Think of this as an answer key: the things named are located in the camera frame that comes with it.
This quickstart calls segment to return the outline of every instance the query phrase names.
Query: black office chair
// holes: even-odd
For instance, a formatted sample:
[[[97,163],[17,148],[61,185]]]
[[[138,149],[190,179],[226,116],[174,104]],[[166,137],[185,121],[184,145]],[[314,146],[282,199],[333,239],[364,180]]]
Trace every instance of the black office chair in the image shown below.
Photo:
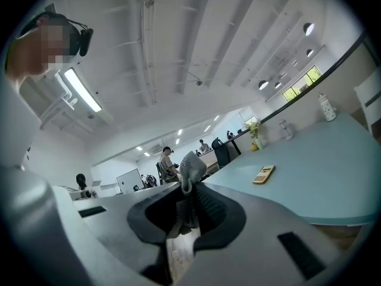
[[[229,150],[227,149],[226,144],[222,143],[218,137],[212,142],[212,148],[216,154],[218,167],[222,169],[225,165],[230,163]]]

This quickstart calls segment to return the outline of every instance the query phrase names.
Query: window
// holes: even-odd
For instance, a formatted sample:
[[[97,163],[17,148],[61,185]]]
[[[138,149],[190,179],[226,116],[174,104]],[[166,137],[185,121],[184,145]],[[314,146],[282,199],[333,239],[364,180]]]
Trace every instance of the window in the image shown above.
[[[286,92],[283,93],[286,101],[289,102],[300,93],[304,92],[309,86],[318,80],[321,72],[316,66],[313,66],[303,77],[294,83]]]

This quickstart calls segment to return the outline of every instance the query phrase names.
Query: gray fabric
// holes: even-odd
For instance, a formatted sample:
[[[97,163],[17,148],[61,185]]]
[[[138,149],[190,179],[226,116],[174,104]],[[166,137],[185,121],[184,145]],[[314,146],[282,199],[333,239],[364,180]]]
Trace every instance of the gray fabric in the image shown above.
[[[197,183],[207,171],[206,164],[192,151],[180,164],[181,189],[185,199],[176,203],[176,223],[169,232],[168,238],[187,234],[191,228],[198,228],[198,219],[193,205],[192,185]]]

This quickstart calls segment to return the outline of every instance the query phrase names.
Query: light blue table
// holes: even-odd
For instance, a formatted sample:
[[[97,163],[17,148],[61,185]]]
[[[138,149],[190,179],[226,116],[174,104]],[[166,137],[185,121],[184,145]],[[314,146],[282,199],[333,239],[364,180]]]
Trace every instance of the light blue table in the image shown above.
[[[265,165],[276,166],[267,183],[252,184]],[[380,210],[381,147],[341,114],[290,141],[243,153],[206,182],[276,201],[309,223],[364,224]]]

